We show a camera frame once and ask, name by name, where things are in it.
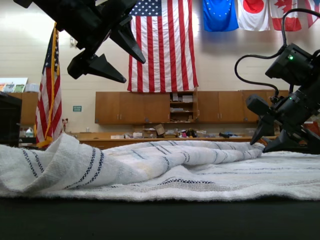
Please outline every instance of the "green sign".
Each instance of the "green sign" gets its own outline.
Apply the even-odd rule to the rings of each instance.
[[[73,106],[73,111],[81,113],[82,112],[82,106]]]

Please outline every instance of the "wall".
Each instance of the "wall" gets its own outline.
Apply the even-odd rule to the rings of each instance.
[[[295,42],[307,51],[314,52],[320,47],[320,21],[308,29],[306,17],[301,14],[303,30],[287,34],[288,42]],[[27,10],[13,0],[0,1],[0,78],[28,77],[29,83],[40,83],[41,71],[54,22],[34,4]],[[202,0],[193,0],[193,31],[196,70],[199,90],[237,91],[262,89],[245,84],[234,74],[235,61],[245,54],[272,55],[282,45],[278,31],[250,32],[205,32],[203,30]],[[117,83],[96,76],[82,76],[74,80],[67,73],[67,66],[79,53],[70,48],[70,36],[60,33],[60,67],[63,117],[69,118],[68,130],[83,132],[87,127],[92,132],[125,132],[131,126],[99,126],[95,120],[96,91],[126,91],[127,84]],[[128,77],[128,54],[111,40],[106,41],[98,51],[125,77]],[[272,60],[244,60],[239,73],[248,80],[268,82],[280,89],[288,84],[281,80],[271,80],[264,73]],[[73,105],[81,105],[82,113],[72,112]],[[214,131],[236,129],[239,125],[215,125]]]

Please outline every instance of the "table surface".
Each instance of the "table surface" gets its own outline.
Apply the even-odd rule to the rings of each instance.
[[[267,137],[271,140],[276,139],[275,136]],[[125,138],[125,139],[110,139],[110,138],[79,138],[80,142],[150,142],[150,141],[232,141],[232,140],[247,140],[250,142],[251,136],[242,137],[195,137],[195,138]]]
[[[319,239],[320,202],[0,199],[2,240]]]

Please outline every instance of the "white towel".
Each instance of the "white towel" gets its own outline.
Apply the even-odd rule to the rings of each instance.
[[[319,156],[263,146],[156,141],[99,150],[63,134],[46,151],[0,146],[1,197],[147,201],[320,200]]]

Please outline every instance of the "european union flag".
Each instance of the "european union flag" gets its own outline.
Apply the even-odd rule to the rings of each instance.
[[[204,29],[228,32],[239,28],[234,0],[203,0]]]

